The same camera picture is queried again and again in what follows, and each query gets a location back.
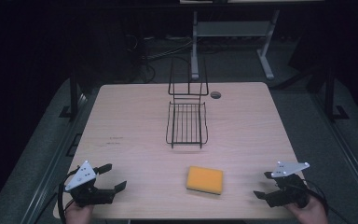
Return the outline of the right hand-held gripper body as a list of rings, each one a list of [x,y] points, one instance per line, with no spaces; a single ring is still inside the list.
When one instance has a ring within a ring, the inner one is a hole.
[[[272,197],[266,200],[268,205],[275,207],[295,203],[300,208],[305,207],[309,203],[308,188],[296,173],[309,167],[307,162],[278,161],[272,173],[279,190],[271,192]]]

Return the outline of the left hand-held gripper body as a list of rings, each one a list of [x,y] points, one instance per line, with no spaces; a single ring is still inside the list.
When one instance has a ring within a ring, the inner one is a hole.
[[[98,189],[94,186],[97,178],[94,168],[88,161],[84,161],[64,188],[80,207],[110,204],[114,200],[115,195],[112,189]]]

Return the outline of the person's right hand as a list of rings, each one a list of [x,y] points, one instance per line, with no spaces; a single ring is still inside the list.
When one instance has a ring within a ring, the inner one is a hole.
[[[314,197],[309,197],[309,203],[299,208],[295,203],[289,203],[285,208],[290,211],[300,224],[328,224],[328,218],[323,205]]]

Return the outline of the person's left hand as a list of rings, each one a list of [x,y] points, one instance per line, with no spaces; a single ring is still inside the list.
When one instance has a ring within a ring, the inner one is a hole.
[[[79,207],[76,203],[71,204],[65,211],[66,224],[90,224],[93,205]]]

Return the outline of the yellow sponge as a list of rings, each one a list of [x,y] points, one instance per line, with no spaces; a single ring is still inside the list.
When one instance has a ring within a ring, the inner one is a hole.
[[[220,195],[223,192],[223,176],[221,170],[190,166],[187,174],[186,187]]]

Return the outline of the grey metal stand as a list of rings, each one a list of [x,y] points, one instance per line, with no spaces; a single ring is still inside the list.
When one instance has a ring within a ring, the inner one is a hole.
[[[199,21],[198,12],[193,12],[192,49],[190,51],[190,77],[200,77],[198,40],[200,37],[264,37],[263,46],[256,51],[267,80],[274,78],[267,59],[280,11],[275,10],[269,21]]]

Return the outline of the black metal post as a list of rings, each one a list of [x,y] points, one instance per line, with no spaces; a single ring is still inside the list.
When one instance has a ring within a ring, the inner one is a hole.
[[[78,94],[77,94],[77,67],[74,65],[69,76],[70,104],[62,108],[60,118],[67,118],[73,121],[78,113]]]
[[[335,74],[335,66],[331,65],[325,75],[324,113],[331,122],[349,118],[341,105],[334,105]]]

